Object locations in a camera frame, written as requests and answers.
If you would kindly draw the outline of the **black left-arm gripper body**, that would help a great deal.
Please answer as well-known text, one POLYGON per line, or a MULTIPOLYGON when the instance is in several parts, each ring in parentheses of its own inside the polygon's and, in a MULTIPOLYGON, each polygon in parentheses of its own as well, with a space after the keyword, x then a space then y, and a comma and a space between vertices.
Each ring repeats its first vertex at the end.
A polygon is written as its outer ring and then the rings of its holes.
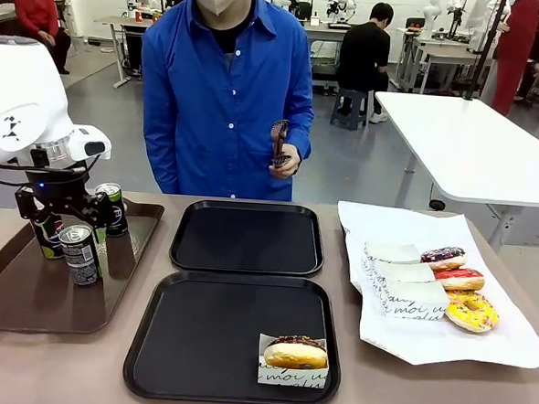
POLYGON ((89 173, 84 167, 76 169, 27 170, 26 178, 37 199, 52 208, 83 208, 83 197, 87 195, 86 183, 89 173))

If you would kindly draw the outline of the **person's left hand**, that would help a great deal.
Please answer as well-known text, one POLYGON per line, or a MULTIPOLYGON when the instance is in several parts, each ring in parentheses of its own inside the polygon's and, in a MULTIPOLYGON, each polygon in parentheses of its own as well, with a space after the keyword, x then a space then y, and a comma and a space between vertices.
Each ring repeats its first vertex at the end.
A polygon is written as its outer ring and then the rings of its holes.
POLYGON ((269 171, 278 179, 288 179, 295 175, 301 165, 301 156, 298 149, 292 144, 284 144, 280 150, 282 155, 288 156, 288 159, 280 166, 270 165, 269 171))

